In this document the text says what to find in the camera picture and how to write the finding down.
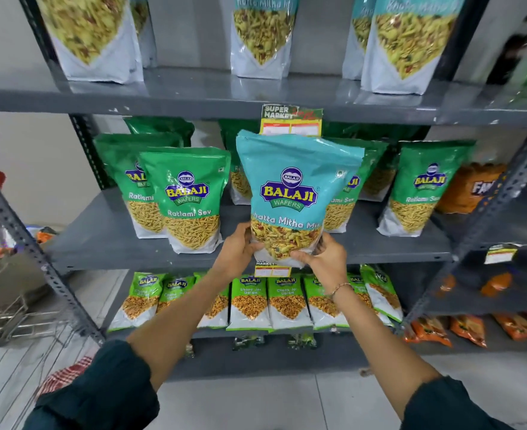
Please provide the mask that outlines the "grey slotted metal side rack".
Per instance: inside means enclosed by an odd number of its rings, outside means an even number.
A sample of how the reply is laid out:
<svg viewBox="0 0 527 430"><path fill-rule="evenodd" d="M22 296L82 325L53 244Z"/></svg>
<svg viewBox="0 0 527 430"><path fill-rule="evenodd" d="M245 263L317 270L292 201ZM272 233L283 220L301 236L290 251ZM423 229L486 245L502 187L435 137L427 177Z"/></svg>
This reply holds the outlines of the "grey slotted metal side rack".
<svg viewBox="0 0 527 430"><path fill-rule="evenodd" d="M418 317L425 315L425 310L436 296L444 280L452 274L460 262L475 249L485 231L498 218L511 200L527 184L527 137L523 144L509 161L506 171L495 181L495 184L479 202L474 212L466 219L459 240L453 245L452 260L444 264L432 274L422 295L417 299L401 325L395 328L394 334L400 339L404 337L406 328Z"/></svg>

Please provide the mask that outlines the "teal snack mix packet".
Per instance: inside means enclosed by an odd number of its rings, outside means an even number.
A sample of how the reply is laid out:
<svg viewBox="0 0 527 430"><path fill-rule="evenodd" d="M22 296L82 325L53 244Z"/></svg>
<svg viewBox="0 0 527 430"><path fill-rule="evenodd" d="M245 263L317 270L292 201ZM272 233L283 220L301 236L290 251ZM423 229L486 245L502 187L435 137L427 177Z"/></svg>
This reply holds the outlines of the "teal snack mix packet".
<svg viewBox="0 0 527 430"><path fill-rule="evenodd" d="M423 95L465 0L375 0L361 89Z"/></svg>
<svg viewBox="0 0 527 430"><path fill-rule="evenodd" d="M69 81L144 80L132 0L36 0Z"/></svg>
<svg viewBox="0 0 527 430"><path fill-rule="evenodd" d="M342 77L360 80L376 0L354 0Z"/></svg>
<svg viewBox="0 0 527 430"><path fill-rule="evenodd" d="M326 209L360 168L358 142L241 130L236 150L252 191L252 242L258 263L301 268L293 251L314 252Z"/></svg>
<svg viewBox="0 0 527 430"><path fill-rule="evenodd" d="M284 79L299 0L234 0L231 73L241 78Z"/></svg>
<svg viewBox="0 0 527 430"><path fill-rule="evenodd" d="M155 42L150 6L148 0L130 0L131 13L144 69L157 67Z"/></svg>

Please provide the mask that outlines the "person's right hand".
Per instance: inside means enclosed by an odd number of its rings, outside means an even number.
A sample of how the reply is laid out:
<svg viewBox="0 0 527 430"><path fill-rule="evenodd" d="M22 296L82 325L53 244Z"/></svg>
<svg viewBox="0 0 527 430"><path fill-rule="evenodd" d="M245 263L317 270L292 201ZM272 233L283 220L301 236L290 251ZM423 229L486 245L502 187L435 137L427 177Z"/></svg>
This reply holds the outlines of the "person's right hand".
<svg viewBox="0 0 527 430"><path fill-rule="evenodd" d="M354 299L354 291L347 281L346 251L329 233L323 233L313 252L318 260L310 266L324 289L325 296L340 310L348 306L346 300Z"/></svg>

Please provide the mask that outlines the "dark green shirt sleeve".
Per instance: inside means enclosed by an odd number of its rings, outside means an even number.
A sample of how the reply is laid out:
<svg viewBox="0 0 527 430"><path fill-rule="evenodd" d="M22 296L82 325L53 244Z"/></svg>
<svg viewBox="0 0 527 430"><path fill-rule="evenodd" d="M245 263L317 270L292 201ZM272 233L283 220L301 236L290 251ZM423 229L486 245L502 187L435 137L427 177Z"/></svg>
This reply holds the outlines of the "dark green shirt sleeve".
<svg viewBox="0 0 527 430"><path fill-rule="evenodd" d="M150 368L123 340L106 342L70 385L36 399L22 430L144 430L159 414Z"/></svg>
<svg viewBox="0 0 527 430"><path fill-rule="evenodd" d="M404 411L400 430L514 430L475 404L462 382L442 376L422 384Z"/></svg>

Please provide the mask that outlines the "person's left hand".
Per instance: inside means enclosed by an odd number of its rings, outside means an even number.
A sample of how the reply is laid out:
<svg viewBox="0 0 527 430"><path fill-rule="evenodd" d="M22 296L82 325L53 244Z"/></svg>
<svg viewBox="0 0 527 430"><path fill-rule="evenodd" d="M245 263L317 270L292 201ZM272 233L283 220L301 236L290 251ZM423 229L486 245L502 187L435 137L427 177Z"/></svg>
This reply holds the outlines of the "person's left hand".
<svg viewBox="0 0 527 430"><path fill-rule="evenodd" d="M242 275L252 257L245 255L245 243L252 242L251 222L241 222L236 230L225 239L210 274L216 278L231 282Z"/></svg>

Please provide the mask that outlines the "red checkered cloth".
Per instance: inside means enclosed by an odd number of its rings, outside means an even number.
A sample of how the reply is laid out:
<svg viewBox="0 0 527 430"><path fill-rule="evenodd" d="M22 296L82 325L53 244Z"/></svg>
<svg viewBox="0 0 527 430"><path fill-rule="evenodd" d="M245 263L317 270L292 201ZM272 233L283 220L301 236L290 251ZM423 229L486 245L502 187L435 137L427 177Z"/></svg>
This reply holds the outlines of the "red checkered cloth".
<svg viewBox="0 0 527 430"><path fill-rule="evenodd" d="M85 355L73 365L57 370L50 374L40 385L35 399L40 396L55 392L61 388L70 385L76 378L82 375L93 361L93 356Z"/></svg>

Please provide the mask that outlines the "white and yellow price tag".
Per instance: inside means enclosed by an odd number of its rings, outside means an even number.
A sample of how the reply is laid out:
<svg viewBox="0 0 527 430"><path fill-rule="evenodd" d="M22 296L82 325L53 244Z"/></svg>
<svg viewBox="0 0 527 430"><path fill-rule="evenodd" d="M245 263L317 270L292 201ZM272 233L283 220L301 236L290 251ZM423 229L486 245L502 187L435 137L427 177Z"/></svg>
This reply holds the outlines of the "white and yellow price tag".
<svg viewBox="0 0 527 430"><path fill-rule="evenodd" d="M484 264L492 265L510 262L521 247L521 244L515 243L504 243L490 246L486 251Z"/></svg>

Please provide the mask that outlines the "dark green right shirt sleeve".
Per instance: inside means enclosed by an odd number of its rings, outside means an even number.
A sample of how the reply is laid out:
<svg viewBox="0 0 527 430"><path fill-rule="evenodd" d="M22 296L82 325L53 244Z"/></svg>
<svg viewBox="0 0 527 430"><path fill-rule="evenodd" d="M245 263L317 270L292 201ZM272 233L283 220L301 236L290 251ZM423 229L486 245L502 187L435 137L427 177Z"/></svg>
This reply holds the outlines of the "dark green right shirt sleeve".
<svg viewBox="0 0 527 430"><path fill-rule="evenodd" d="M404 411L400 430L514 430L475 404L462 382L442 376L422 384Z"/></svg>

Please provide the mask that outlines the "dark green left shirt sleeve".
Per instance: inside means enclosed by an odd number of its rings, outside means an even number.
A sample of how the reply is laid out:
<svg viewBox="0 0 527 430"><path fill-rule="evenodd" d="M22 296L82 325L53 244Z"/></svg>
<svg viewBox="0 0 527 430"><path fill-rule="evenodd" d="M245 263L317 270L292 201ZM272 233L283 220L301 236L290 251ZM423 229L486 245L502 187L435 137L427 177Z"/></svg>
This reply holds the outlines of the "dark green left shirt sleeve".
<svg viewBox="0 0 527 430"><path fill-rule="evenodd" d="M22 430L144 430L159 414L150 368L123 340L106 342L70 385L36 399Z"/></svg>

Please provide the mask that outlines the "person's right forearm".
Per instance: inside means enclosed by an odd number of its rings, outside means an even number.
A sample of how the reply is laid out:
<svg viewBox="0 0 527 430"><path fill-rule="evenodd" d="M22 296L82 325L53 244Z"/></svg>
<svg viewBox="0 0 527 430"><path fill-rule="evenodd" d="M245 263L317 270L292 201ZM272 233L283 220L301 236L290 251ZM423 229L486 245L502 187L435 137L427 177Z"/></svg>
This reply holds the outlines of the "person's right forearm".
<svg viewBox="0 0 527 430"><path fill-rule="evenodd" d="M403 420L405 407L416 390L441 375L383 325L355 291L354 299L346 302L348 306L339 310L345 315L385 396Z"/></svg>

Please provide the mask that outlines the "row of green snack packets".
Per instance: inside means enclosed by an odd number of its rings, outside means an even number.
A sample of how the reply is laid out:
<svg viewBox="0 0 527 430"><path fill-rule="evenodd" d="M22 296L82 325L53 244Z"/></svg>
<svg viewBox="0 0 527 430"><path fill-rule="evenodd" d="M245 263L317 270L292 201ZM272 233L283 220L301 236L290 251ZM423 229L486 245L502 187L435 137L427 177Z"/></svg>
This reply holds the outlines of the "row of green snack packets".
<svg viewBox="0 0 527 430"><path fill-rule="evenodd" d="M222 134L232 136L225 150L193 148L179 132L170 131L96 137L96 149L134 224L138 224L137 231L167 238L175 253L212 253L221 243L220 207L228 183L242 186L251 206L253 194L236 150L236 137L244 128L240 129L237 121L221 125ZM388 146L361 139L328 140L355 141L365 148L360 168L339 195L361 185L360 169L371 167L371 155ZM329 215L337 196L326 209L324 232L332 227Z"/></svg>

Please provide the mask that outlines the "large orange snack bag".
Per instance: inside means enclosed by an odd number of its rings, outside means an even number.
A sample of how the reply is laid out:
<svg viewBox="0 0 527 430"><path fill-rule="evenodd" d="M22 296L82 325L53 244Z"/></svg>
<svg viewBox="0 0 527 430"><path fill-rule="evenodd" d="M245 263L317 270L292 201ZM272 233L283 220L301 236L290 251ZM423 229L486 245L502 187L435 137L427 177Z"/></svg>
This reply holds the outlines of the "large orange snack bag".
<svg viewBox="0 0 527 430"><path fill-rule="evenodd" d="M470 163L461 166L438 202L436 211L470 214L505 170L505 164Z"/></svg>

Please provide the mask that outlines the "row of orange snack packets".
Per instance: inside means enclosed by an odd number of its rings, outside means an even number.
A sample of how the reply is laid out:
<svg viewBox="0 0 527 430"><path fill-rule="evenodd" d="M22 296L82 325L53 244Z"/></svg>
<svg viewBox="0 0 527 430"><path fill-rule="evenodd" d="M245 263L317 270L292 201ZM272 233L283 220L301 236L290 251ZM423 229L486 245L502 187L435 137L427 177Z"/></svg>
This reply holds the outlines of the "row of orange snack packets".
<svg viewBox="0 0 527 430"><path fill-rule="evenodd" d="M516 342L527 340L527 314L491 315L503 332ZM407 343L435 342L452 347L448 332L469 341L475 346L487 348L484 318L475 315L420 317L405 330L403 341Z"/></svg>

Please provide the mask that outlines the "row of small light-green packets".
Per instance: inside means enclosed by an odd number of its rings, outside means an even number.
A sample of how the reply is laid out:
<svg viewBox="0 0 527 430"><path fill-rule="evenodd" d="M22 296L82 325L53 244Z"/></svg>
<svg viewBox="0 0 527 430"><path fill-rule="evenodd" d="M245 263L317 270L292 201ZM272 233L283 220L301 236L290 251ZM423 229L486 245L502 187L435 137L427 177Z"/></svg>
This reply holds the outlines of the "row of small light-green packets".
<svg viewBox="0 0 527 430"><path fill-rule="evenodd" d="M205 276L133 274L127 296L107 327L116 332L142 326ZM200 332L256 331L264 334L286 331L349 329L344 314L313 274L288 277L242 275L217 294L197 326Z"/></svg>

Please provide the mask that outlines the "grey slotted metal rack post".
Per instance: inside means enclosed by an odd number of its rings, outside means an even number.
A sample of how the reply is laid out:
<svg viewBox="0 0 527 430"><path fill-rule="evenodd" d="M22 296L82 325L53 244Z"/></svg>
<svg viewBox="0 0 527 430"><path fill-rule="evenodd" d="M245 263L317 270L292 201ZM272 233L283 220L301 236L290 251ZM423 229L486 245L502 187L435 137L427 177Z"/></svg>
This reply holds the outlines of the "grey slotted metal rack post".
<svg viewBox="0 0 527 430"><path fill-rule="evenodd" d="M69 283L51 263L48 255L36 242L36 239L27 231L22 220L12 209L1 191L0 227L7 230L17 243L17 246L34 260L35 265L42 271L45 282L66 302L68 310L71 311L76 321L76 330L80 334L92 338L101 346L105 341L101 329L83 307Z"/></svg>

